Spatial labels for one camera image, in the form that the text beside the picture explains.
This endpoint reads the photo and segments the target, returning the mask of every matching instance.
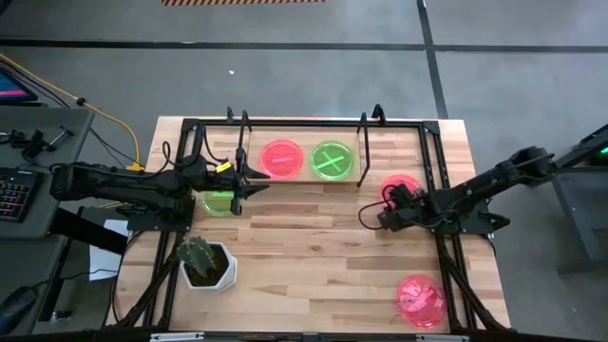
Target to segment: green petri dish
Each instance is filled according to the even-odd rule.
[[[232,216],[230,202],[235,193],[232,191],[203,191],[200,193],[202,207],[205,211],[215,217]]]
[[[324,180],[343,180],[352,171],[352,152],[342,142],[322,142],[313,150],[311,168]]]

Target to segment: mouse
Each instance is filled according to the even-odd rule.
[[[0,336],[12,332],[36,302],[38,294],[30,286],[15,290],[0,304]]]

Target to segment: orange striped marking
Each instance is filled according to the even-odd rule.
[[[161,0],[164,6],[320,3],[326,0]]]

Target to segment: yellow tag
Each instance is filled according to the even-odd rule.
[[[227,170],[230,168],[230,166],[232,166],[228,161],[223,163],[222,165],[216,167],[216,172],[221,172],[224,170]]]

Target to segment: yellow cable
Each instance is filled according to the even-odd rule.
[[[110,203],[106,203],[106,204],[100,205],[99,207],[102,208],[102,209],[106,209],[106,208],[113,207],[113,206],[120,205],[120,204],[123,204],[123,203],[122,202],[118,202],[118,201],[114,201],[114,202],[110,202]]]
[[[61,89],[60,87],[53,85],[45,80],[43,80],[42,78],[36,76],[34,73],[32,73],[31,71],[27,70],[26,68],[24,68],[23,66],[20,66],[17,62],[11,60],[11,58],[7,57],[5,54],[0,53],[0,58],[6,60],[7,62],[11,63],[12,65],[14,65],[17,68],[20,68],[22,71],[26,72],[29,76],[35,78],[36,80],[38,80],[39,82],[50,86],[51,88],[59,91],[60,93],[72,98],[74,101],[77,101],[79,98],[77,96],[74,96],[70,93],[68,93],[67,91]],[[91,110],[93,110],[94,112],[96,112],[97,114],[100,114],[101,116],[105,117],[106,119],[109,119],[113,122],[115,122],[116,124],[121,125],[122,127],[126,128],[127,131],[129,131],[129,134],[131,135],[131,138],[133,138],[133,143],[135,144],[135,161],[132,165],[127,166],[126,168],[129,170],[142,170],[143,169],[143,165],[140,163],[140,145],[137,142],[137,137],[135,136],[135,133],[133,132],[133,129],[131,129],[131,127],[129,127],[128,124],[114,118],[111,115],[105,114],[103,113],[103,111],[101,111],[100,109],[85,103],[85,106]]]

